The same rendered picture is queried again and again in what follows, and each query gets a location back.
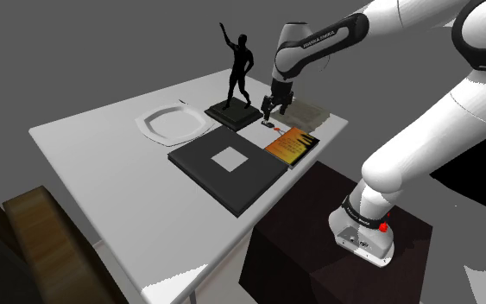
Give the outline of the small black orange key tag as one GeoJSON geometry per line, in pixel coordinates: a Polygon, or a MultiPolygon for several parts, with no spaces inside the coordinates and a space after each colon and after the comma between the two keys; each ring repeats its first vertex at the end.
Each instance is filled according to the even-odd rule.
{"type": "Polygon", "coordinates": [[[283,135],[285,133],[284,130],[281,130],[279,127],[276,127],[273,123],[269,122],[269,121],[266,121],[266,120],[262,120],[261,121],[261,124],[275,132],[277,132],[279,135],[283,135]]]}

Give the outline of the orange book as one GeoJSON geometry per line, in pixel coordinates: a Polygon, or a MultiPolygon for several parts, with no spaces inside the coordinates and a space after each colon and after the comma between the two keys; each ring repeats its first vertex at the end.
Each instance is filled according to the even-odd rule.
{"type": "Polygon", "coordinates": [[[319,142],[318,138],[304,130],[292,127],[270,143],[265,150],[285,162],[290,168],[294,168],[319,142]]]}

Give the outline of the black human figure statue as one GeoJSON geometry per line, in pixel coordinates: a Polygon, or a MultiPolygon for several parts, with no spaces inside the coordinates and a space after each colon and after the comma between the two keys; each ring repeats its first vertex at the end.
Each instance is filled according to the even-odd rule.
{"type": "Polygon", "coordinates": [[[246,90],[246,76],[255,65],[254,55],[247,48],[247,35],[240,34],[237,42],[230,40],[225,26],[219,23],[226,45],[233,52],[233,64],[228,79],[227,98],[205,110],[205,114],[233,131],[239,131],[252,124],[262,114],[252,106],[246,90]]]}

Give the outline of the dark grey book white square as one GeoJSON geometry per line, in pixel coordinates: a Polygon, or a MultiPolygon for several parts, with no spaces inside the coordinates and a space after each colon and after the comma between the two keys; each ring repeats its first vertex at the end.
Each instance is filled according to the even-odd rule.
{"type": "Polygon", "coordinates": [[[288,169],[287,164],[225,126],[175,149],[167,158],[237,218],[288,169]],[[231,171],[213,160],[228,148],[246,158],[231,171]]]}

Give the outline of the white octagonal plate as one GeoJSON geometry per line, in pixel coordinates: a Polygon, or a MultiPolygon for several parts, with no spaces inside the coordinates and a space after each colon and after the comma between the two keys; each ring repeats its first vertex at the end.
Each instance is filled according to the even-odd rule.
{"type": "Polygon", "coordinates": [[[167,147],[189,142],[213,126],[213,121],[203,111],[184,103],[157,107],[135,121],[145,137],[167,147]]]}

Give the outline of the dark robot stand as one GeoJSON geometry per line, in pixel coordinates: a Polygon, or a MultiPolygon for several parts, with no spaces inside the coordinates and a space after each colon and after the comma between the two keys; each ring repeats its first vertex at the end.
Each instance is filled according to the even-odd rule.
{"type": "Polygon", "coordinates": [[[394,207],[391,262],[364,261],[328,223],[355,185],[317,161],[258,222],[239,279],[257,304],[420,304],[432,227],[394,207]]]}

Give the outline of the white table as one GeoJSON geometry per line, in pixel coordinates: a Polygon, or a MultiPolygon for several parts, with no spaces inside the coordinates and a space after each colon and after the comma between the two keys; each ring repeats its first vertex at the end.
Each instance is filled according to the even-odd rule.
{"type": "Polygon", "coordinates": [[[43,124],[30,135],[140,294],[182,304],[345,127],[328,116],[317,147],[235,217],[167,158],[136,120],[163,105],[200,111],[222,100],[229,71],[43,124]]]}

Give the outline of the brown wooden furniture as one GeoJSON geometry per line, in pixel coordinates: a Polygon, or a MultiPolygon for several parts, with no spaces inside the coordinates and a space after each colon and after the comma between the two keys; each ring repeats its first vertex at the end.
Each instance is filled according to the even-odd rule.
{"type": "Polygon", "coordinates": [[[0,244],[29,267],[43,304],[129,304],[94,247],[44,186],[3,202],[0,244]]]}

